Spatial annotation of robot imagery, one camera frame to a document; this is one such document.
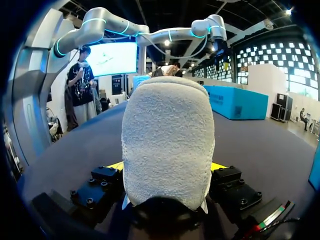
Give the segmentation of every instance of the large display screen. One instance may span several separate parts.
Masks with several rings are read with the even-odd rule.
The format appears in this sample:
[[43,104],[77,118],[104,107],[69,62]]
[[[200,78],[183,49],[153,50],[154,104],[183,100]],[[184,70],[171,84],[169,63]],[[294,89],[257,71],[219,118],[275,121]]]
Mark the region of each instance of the large display screen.
[[137,44],[113,42],[90,46],[86,59],[95,77],[137,72]]

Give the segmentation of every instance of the glass facade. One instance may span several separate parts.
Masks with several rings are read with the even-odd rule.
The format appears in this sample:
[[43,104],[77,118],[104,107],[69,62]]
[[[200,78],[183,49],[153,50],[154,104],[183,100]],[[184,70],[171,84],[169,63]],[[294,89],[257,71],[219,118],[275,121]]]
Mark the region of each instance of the glass facade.
[[273,64],[286,76],[287,90],[318,100],[315,60],[308,44],[283,41],[242,49],[235,54],[236,83],[248,84],[248,66]]
[[232,82],[232,66],[231,66],[231,57],[227,57],[228,65],[225,66],[224,60],[221,59],[218,62],[218,65],[209,65],[206,67],[202,67],[197,69],[194,72],[194,76],[196,78],[206,78],[206,79],[214,79],[219,81]]

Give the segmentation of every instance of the ceiling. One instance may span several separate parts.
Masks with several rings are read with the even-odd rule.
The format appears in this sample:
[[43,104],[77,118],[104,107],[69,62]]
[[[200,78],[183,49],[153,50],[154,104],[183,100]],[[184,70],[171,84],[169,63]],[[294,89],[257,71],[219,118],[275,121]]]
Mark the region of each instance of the ceiling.
[[[223,0],[71,0],[60,10],[65,16],[71,14],[82,20],[89,9],[103,7],[133,23],[148,25],[151,33],[166,28],[190,27],[194,20],[205,19],[218,12],[224,19],[231,44],[248,35],[267,31],[264,25],[259,24],[265,19],[271,20],[274,29],[293,24],[290,15],[286,13],[290,6],[284,6],[279,0],[229,1],[234,3],[225,4]],[[113,33],[105,34],[115,37]],[[163,50],[170,49],[173,56],[183,56],[191,42],[185,40],[173,42],[169,47],[164,44],[158,46]],[[201,43],[198,47],[195,45],[189,52],[195,53],[201,46]],[[180,63],[184,68],[188,68],[192,61],[199,64],[206,58],[206,54],[212,54],[211,48],[209,42],[199,55]],[[165,56],[153,46],[148,47],[147,54],[154,62],[165,60]]]

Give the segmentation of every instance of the fuzzy white cloth cover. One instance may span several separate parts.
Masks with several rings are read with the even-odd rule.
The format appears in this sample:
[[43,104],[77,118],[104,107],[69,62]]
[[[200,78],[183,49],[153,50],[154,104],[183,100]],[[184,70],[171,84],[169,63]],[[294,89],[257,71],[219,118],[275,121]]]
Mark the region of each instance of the fuzzy white cloth cover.
[[128,200],[136,206],[152,197],[167,197],[191,210],[206,205],[214,134],[209,96],[201,85],[175,76],[142,82],[122,122]]

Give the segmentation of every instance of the white robotic arm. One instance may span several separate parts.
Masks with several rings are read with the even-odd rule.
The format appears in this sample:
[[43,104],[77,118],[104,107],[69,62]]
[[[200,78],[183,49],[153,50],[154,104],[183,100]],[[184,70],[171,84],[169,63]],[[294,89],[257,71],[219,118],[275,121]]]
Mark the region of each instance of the white robotic arm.
[[79,46],[100,41],[105,31],[136,37],[136,42],[140,47],[163,43],[165,40],[204,39],[209,34],[212,40],[227,40],[225,23],[219,15],[213,14],[206,19],[195,20],[190,28],[176,27],[150,33],[146,25],[134,24],[112,14],[103,7],[96,7],[86,13],[80,29],[69,31],[55,42],[54,53],[57,57],[62,58]]
[[85,14],[79,29],[69,31],[55,42],[54,53],[62,58],[79,46],[99,42],[104,37],[105,30],[125,36],[150,32],[146,25],[134,24],[103,7],[96,7]]

